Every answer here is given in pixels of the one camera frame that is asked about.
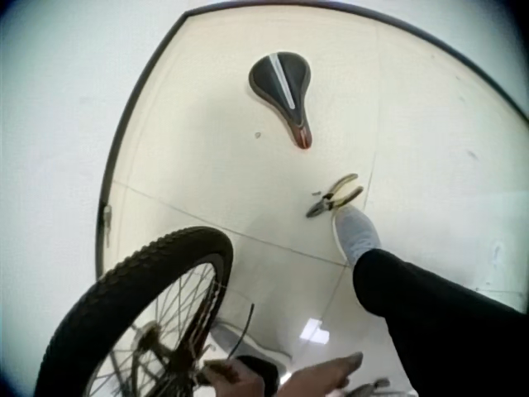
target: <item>bicycle wheel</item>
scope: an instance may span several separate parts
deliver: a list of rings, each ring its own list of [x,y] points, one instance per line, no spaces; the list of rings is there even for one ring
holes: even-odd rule
[[[126,258],[59,325],[35,396],[191,395],[232,260],[230,240],[210,227],[170,233]]]

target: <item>white wall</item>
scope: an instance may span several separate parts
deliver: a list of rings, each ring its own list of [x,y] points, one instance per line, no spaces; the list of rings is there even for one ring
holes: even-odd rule
[[[95,277],[107,154],[146,61],[207,1],[20,1],[2,20],[2,369],[25,393],[51,334]],[[460,0],[362,0],[467,54],[529,112],[504,16]]]

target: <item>leg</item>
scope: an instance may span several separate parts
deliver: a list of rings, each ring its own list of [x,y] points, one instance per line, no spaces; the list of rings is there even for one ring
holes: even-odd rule
[[[527,317],[378,249],[373,224],[356,209],[339,210],[334,224],[358,299],[386,319],[419,395],[519,391]]]

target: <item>black pants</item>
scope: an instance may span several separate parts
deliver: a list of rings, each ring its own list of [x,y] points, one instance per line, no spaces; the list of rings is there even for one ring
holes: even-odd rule
[[[529,394],[526,315],[382,250],[359,259],[353,284],[419,396]]]

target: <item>pliers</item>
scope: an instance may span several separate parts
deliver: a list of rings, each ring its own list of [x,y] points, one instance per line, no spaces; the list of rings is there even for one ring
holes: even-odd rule
[[[338,193],[341,188],[357,178],[358,174],[348,174],[338,180],[338,182],[332,185],[332,187],[329,189],[329,192],[325,194],[320,201],[310,207],[306,214],[307,218],[314,218],[325,211],[331,211],[333,208],[343,207],[358,197],[360,193],[364,191],[362,186],[357,186],[355,190],[353,190],[350,194],[347,194],[345,197],[333,200],[334,195]]]

